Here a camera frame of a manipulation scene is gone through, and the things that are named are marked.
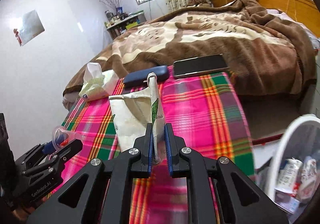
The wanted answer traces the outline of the wall poster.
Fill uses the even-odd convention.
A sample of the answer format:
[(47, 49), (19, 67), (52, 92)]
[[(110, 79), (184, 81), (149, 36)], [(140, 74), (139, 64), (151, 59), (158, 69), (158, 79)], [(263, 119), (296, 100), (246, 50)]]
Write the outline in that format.
[(33, 10), (23, 15), (21, 24), (14, 29), (14, 34), (19, 45), (24, 46), (44, 31), (37, 11)]

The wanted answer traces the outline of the vase with dry branches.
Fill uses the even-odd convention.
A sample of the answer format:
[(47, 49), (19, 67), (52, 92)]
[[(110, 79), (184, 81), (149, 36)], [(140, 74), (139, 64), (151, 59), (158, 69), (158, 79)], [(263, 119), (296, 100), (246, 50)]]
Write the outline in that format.
[(117, 15), (121, 15), (123, 13), (123, 8), (121, 5), (122, 1), (123, 0), (101, 0), (103, 4), (115, 11)]

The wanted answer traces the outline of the pink plaid bed sheet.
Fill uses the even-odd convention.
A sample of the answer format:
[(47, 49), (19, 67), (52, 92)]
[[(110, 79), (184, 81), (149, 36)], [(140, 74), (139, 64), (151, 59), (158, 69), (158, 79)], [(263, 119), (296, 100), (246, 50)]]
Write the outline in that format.
[[(229, 157), (247, 176), (255, 179), (251, 134), (227, 74), (211, 74), (159, 85), (165, 119), (186, 145), (209, 158)], [(62, 172), (69, 180), (90, 159), (108, 160), (120, 148), (108, 99), (77, 100), (63, 126), (82, 136), (82, 150)], [(148, 179), (135, 180), (131, 223), (187, 223), (187, 186), (183, 178), (171, 178), (167, 163), (152, 168)]]

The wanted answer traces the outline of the wooden headboard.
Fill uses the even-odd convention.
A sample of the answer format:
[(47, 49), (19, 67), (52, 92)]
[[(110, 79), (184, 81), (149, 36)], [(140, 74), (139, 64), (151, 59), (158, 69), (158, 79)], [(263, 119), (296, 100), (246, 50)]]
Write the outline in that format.
[(312, 0), (256, 0), (267, 9), (285, 12), (294, 21), (303, 23), (311, 32), (319, 37), (320, 14)]

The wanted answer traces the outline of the white paper carton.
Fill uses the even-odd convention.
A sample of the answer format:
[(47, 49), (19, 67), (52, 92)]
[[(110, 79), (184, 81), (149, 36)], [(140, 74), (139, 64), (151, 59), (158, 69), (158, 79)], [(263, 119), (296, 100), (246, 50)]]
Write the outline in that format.
[(164, 158), (165, 115), (155, 73), (147, 76), (148, 87), (124, 95), (109, 97), (113, 124), (120, 150), (133, 148), (135, 140), (145, 135), (147, 124), (152, 124), (153, 163)]

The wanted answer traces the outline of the black smartphone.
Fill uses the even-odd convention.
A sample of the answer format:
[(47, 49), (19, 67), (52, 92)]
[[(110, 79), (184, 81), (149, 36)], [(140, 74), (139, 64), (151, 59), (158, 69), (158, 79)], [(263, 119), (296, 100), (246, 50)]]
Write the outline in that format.
[(173, 65), (174, 78), (186, 78), (210, 73), (219, 73), (229, 67), (221, 54), (188, 58), (175, 61)]

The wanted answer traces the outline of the tissue pack green white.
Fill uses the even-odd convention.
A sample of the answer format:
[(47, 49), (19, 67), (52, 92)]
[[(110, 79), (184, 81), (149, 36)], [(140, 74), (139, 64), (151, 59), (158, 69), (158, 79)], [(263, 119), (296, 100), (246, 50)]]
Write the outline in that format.
[(79, 97), (85, 101), (103, 99), (113, 94), (119, 77), (114, 70), (102, 71), (99, 63), (87, 64)]

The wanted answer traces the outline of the brown fleece blanket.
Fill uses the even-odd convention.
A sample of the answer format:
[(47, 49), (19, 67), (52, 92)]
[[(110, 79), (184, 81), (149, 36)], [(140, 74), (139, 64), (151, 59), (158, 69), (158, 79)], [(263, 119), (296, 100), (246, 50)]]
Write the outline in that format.
[(256, 0), (188, 7), (131, 28), (93, 61), (118, 77), (194, 57), (222, 55), (238, 95), (298, 94), (316, 77), (316, 51), (296, 22)]

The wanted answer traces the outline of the white trash basket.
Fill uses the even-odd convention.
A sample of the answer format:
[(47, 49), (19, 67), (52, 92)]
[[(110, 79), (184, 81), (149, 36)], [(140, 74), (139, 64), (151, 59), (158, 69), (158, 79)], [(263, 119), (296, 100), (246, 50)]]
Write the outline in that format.
[(267, 167), (263, 191), (294, 223), (319, 190), (319, 118), (306, 114), (284, 132)]

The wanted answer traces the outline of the dark blue glasses case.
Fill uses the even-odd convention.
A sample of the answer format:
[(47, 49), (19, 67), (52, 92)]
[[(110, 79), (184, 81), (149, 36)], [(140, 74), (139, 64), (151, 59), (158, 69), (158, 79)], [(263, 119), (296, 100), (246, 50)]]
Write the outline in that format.
[(123, 84), (125, 88), (134, 88), (141, 86), (147, 80), (150, 73), (154, 73), (157, 76), (157, 80), (160, 82), (166, 81), (169, 76), (169, 69), (166, 65), (157, 66), (149, 69), (139, 70), (129, 73), (124, 77)]

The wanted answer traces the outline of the clear plastic cup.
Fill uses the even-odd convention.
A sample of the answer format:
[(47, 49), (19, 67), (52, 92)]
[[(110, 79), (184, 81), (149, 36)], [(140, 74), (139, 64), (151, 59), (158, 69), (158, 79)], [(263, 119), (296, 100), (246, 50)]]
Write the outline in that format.
[(78, 132), (67, 130), (64, 126), (57, 126), (52, 133), (52, 144), (56, 151), (62, 149), (74, 139), (82, 140)]

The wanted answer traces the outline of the cluttered side shelf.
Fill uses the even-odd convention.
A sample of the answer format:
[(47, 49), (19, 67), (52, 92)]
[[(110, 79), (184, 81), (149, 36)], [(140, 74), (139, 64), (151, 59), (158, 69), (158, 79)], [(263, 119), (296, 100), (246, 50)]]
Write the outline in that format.
[(125, 17), (124, 14), (120, 18), (112, 17), (110, 22), (105, 22), (105, 27), (112, 39), (117, 38), (127, 30), (146, 22), (144, 11), (132, 13)]

